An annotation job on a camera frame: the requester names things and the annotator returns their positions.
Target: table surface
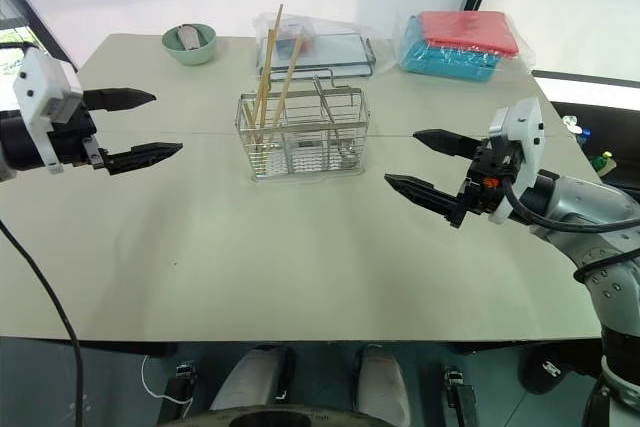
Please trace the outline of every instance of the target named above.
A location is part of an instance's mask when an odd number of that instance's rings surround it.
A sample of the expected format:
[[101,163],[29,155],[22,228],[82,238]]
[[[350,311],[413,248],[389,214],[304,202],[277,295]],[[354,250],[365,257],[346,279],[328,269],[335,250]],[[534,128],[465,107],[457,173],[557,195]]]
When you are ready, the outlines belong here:
[[[485,134],[494,111],[538,96],[543,166],[595,180],[576,142],[517,62],[488,84],[392,68],[362,87],[371,107],[365,171],[255,182],[234,127],[255,88],[255,42],[221,38],[184,67],[160,37],[108,37],[85,89],[135,87],[158,101],[95,113],[102,146],[183,142],[152,168],[109,177],[66,167],[2,184],[0,212],[85,340],[521,340],[583,338],[600,326],[571,262],[516,223],[470,214],[459,230],[395,193],[385,172],[457,192],[468,161],[410,137]],[[42,288],[0,243],[0,333],[65,338]]]

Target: stainless steel basket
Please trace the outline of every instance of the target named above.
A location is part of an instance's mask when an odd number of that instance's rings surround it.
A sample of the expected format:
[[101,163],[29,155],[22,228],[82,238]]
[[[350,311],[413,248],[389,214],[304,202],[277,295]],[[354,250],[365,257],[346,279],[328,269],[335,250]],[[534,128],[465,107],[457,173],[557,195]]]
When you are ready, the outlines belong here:
[[269,92],[264,123],[252,122],[256,94],[242,94],[236,127],[256,179],[312,172],[359,172],[369,126],[362,89],[336,86],[289,91],[274,125],[280,92]]

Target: floor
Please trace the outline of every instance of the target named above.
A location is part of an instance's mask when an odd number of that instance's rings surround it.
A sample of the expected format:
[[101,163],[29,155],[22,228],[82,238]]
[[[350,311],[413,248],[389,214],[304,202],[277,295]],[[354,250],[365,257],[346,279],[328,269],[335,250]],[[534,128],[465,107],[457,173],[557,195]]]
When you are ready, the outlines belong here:
[[[255,344],[186,343],[166,359],[150,359],[145,377],[162,392],[178,362],[194,360],[199,373],[191,413],[210,404],[235,362]],[[294,343],[297,368],[291,402],[346,409],[350,406],[352,362],[361,343]],[[523,348],[508,347],[460,354],[440,343],[385,344],[400,363],[407,383],[414,426],[457,427],[451,411],[443,413],[442,366],[456,366],[475,388],[483,427],[580,425],[593,380],[569,374],[544,396],[528,394],[517,378]],[[84,350],[85,408],[88,427],[155,425],[160,401],[143,390],[142,356]],[[0,339],[0,425],[71,427],[73,424],[73,357],[68,346]]]

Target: wire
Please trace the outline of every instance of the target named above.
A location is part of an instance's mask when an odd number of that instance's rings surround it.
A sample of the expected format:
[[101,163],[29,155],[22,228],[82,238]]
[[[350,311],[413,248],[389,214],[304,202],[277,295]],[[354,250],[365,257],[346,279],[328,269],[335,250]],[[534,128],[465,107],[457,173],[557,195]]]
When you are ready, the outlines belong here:
[[570,222],[560,222],[552,220],[542,215],[538,215],[535,212],[529,210],[518,196],[513,191],[513,184],[511,179],[502,179],[502,190],[505,197],[511,204],[513,211],[522,217],[524,220],[531,222],[532,224],[539,225],[558,232],[574,232],[577,234],[602,234],[604,232],[613,232],[616,230],[629,229],[631,227],[637,227],[640,225],[640,218],[622,220],[620,222],[611,222],[608,224],[574,224]]
[[589,275],[594,270],[600,270],[613,264],[627,262],[629,260],[635,259],[636,257],[640,257],[640,248],[630,250],[629,252],[625,252],[624,254],[607,257],[606,259],[598,260],[597,262],[593,262],[589,265],[583,265],[573,273],[573,278],[581,284],[584,284],[587,275]]
[[148,359],[149,359],[149,356],[145,355],[144,359],[142,359],[142,365],[140,365],[140,380],[142,380],[142,386],[144,387],[144,390],[146,390],[147,394],[149,394],[153,398],[166,399],[170,402],[173,402],[174,404],[186,405],[185,410],[182,413],[182,418],[184,419],[187,416],[187,412],[189,412],[189,409],[191,408],[191,404],[193,403],[193,396],[189,397],[187,400],[178,400],[166,394],[156,394],[155,392],[153,392],[147,385],[147,381],[144,380],[144,366],[147,363]]
[[4,234],[11,245],[13,245],[13,247],[18,251],[18,253],[24,258],[24,260],[27,261],[27,264],[29,264],[29,267],[31,267],[31,270],[42,284],[42,287],[44,287],[44,290],[47,292],[49,299],[51,299],[53,306],[56,308],[56,312],[58,312],[60,320],[64,324],[64,328],[66,329],[67,334],[69,334],[69,338],[71,339],[71,346],[73,347],[73,355],[76,362],[75,425],[76,427],[84,427],[84,422],[82,420],[82,391],[84,384],[84,369],[82,365],[82,353],[80,351],[80,342],[78,341],[78,337],[76,336],[76,333],[71,326],[71,322],[69,322],[67,314],[62,308],[60,300],[58,300],[56,293],[51,288],[51,285],[49,285],[49,282],[47,281],[44,274],[40,271],[38,264],[36,264],[35,260],[33,260],[33,257],[29,255],[29,252],[27,252],[24,247],[20,245],[20,242],[18,242],[18,240],[13,236],[9,229],[7,229],[7,226],[4,225],[4,222],[2,222],[2,220],[0,220],[0,231]]

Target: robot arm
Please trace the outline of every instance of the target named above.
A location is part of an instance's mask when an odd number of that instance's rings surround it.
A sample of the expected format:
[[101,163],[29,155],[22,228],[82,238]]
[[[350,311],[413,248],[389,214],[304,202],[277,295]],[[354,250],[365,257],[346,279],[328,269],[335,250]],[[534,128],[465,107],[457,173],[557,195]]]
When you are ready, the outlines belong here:
[[[539,170],[544,125],[537,99],[499,110],[482,141],[442,130],[414,134],[430,148],[470,159],[457,196],[414,177],[387,174],[400,194],[459,227],[467,212],[530,225],[578,268],[602,324],[604,385],[587,425],[640,418],[640,205],[606,185]],[[607,409],[603,415],[603,405]],[[600,419],[608,423],[599,423]]]
[[182,148],[182,144],[151,143],[109,154],[98,145],[90,111],[131,109],[155,97],[135,89],[83,92],[71,64],[25,47],[14,84],[20,109],[0,111],[0,182],[14,178],[17,171],[38,167],[58,174],[62,164],[91,165],[119,174],[153,165]]

